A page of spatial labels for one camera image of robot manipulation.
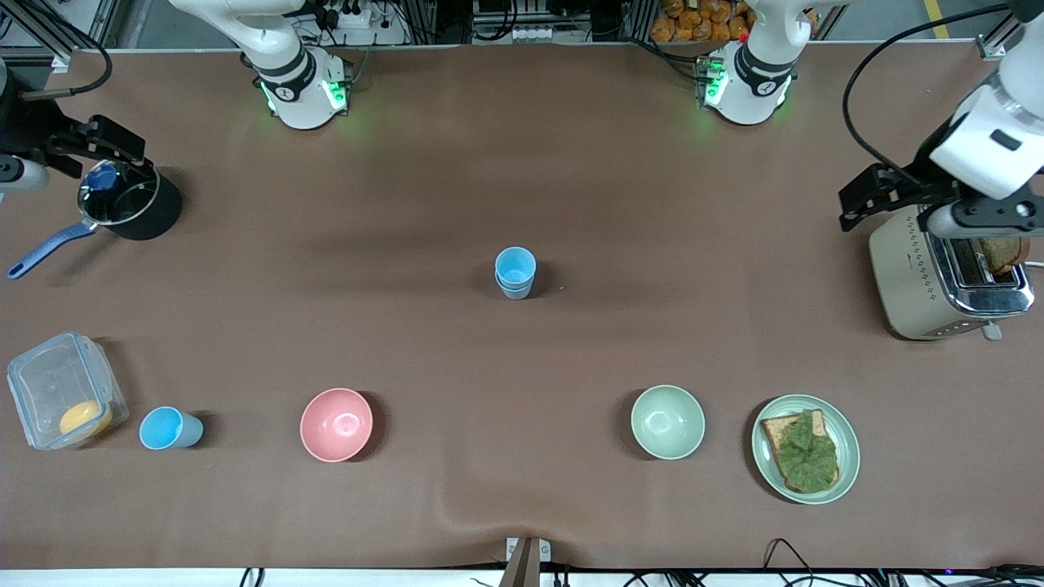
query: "mint green plate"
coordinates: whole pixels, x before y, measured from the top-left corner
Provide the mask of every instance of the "mint green plate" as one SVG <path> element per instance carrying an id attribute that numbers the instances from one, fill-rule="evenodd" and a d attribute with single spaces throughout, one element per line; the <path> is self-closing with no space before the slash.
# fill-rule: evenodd
<path id="1" fill-rule="evenodd" d="M 684 459 L 704 440 L 704 408 L 689 392 L 657 385 L 642 392 L 631 408 L 631 431 L 657 459 Z"/>
<path id="2" fill-rule="evenodd" d="M 765 437 L 765 431 L 761 427 L 762 420 L 799 414 L 805 409 L 823 410 L 823 420 L 827 424 L 827 436 L 837 445 L 837 468 L 839 470 L 837 483 L 830 489 L 818 493 L 799 493 L 786 486 L 779 467 L 776 466 L 776 460 L 773 459 L 773 448 L 768 444 L 768 438 Z M 761 476 L 765 477 L 768 485 L 773 486 L 773 489 L 783 497 L 799 503 L 810 506 L 830 503 L 848 493 L 855 485 L 855 478 L 859 476 L 859 441 L 855 438 L 852 424 L 836 407 L 816 397 L 793 394 L 768 402 L 768 405 L 761 410 L 761 414 L 758 414 L 758 418 L 754 422 L 751 449 L 754 452 L 754 463 L 757 464 Z"/>

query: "toaster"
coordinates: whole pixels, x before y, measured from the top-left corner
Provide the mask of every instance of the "toaster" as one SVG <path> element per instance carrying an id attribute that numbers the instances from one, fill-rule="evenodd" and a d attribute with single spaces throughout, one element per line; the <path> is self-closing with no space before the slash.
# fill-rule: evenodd
<path id="1" fill-rule="evenodd" d="M 1019 264 L 994 275 L 977 238 L 921 231 L 918 208 L 900 210 L 870 237 L 870 258 L 888 324 L 904 338 L 940 341 L 980 330 L 1000 339 L 1002 320 L 1025 313 L 1034 287 Z"/>

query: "bread slice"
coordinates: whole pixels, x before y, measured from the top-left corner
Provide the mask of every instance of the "bread slice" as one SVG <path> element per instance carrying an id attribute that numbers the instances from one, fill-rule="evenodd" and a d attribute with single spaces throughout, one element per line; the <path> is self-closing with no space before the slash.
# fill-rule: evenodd
<path id="1" fill-rule="evenodd" d="M 980 238 L 982 255 L 994 275 L 1003 275 L 1029 256 L 1028 238 Z"/>
<path id="2" fill-rule="evenodd" d="M 793 424 L 800 419 L 801 419 L 801 413 L 798 413 L 798 414 L 791 414 L 789 416 L 780 416 L 779 418 L 769 418 L 767 420 L 761 421 L 761 428 L 765 431 L 765 437 L 768 439 L 768 445 L 773 447 L 773 457 L 776 459 L 777 466 L 779 464 L 779 457 L 780 457 L 779 453 L 780 446 L 784 442 L 786 442 L 787 428 L 790 427 L 790 424 Z M 817 437 L 828 436 L 827 422 L 826 420 L 823 419 L 822 409 L 812 410 L 812 433 Z M 834 484 L 837 483 L 837 478 L 839 476 L 840 476 L 840 470 L 834 469 L 834 478 L 833 480 L 830 482 L 830 487 L 833 487 Z M 783 477 L 783 480 L 786 482 L 786 486 L 790 488 L 791 491 L 797 491 L 798 493 L 804 493 L 798 488 L 791 486 L 790 483 L 786 480 L 785 476 Z"/>

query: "pink bowl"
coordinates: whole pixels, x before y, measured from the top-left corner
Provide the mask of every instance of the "pink bowl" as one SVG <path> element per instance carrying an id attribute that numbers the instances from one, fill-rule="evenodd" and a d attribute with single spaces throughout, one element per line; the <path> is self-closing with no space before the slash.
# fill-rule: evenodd
<path id="1" fill-rule="evenodd" d="M 301 416 L 301 442 L 324 463 L 355 456 L 373 431 L 370 404 L 353 390 L 327 390 L 315 396 Z"/>

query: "plastic food container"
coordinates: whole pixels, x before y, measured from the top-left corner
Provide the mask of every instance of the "plastic food container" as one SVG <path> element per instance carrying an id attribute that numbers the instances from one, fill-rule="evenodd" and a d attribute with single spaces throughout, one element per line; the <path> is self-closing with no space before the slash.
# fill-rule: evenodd
<path id="1" fill-rule="evenodd" d="M 7 366 L 25 440 L 39 450 L 75 447 L 126 420 L 127 406 L 101 347 L 63 332 Z"/>

